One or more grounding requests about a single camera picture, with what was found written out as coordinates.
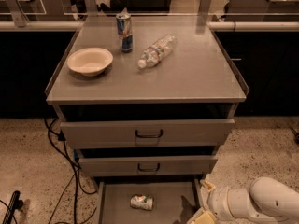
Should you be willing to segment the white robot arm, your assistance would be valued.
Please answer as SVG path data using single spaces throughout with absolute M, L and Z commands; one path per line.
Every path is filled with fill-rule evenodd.
M 187 224 L 216 224 L 246 219 L 254 224 L 299 224 L 299 193 L 271 177 L 253 180 L 249 189 L 219 187 L 201 180 L 208 192 Z

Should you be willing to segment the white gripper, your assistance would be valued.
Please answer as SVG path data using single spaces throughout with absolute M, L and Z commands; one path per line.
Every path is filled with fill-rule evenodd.
M 210 211 L 204 208 L 198 209 L 187 221 L 187 224 L 215 224 L 216 218 L 220 221 L 232 219 L 228 205 L 229 187 L 216 188 L 216 186 L 206 180 L 200 181 L 201 185 L 209 192 L 207 204 Z

